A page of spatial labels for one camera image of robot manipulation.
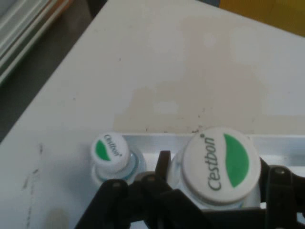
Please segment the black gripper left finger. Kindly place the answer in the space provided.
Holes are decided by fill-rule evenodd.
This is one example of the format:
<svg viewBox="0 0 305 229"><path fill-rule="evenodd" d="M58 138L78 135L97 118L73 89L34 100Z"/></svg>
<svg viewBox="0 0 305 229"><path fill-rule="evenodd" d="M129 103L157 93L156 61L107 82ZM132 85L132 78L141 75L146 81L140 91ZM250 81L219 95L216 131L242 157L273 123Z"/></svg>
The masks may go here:
<svg viewBox="0 0 305 229"><path fill-rule="evenodd" d="M170 151L159 153L156 169L128 185L104 182L76 225L78 229L128 229L143 221L150 229L202 229L204 216L181 191L166 183Z"/></svg>

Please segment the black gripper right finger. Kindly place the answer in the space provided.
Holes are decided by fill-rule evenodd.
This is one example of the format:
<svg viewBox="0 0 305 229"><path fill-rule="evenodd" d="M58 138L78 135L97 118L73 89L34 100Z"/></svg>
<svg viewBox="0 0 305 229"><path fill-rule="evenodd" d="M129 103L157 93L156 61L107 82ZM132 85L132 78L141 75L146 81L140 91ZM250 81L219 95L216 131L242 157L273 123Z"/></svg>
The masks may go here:
<svg viewBox="0 0 305 229"><path fill-rule="evenodd" d="M266 229L303 229L297 214L305 214L305 178L285 166L268 165L263 159L259 177L261 202L266 204Z"/></svg>

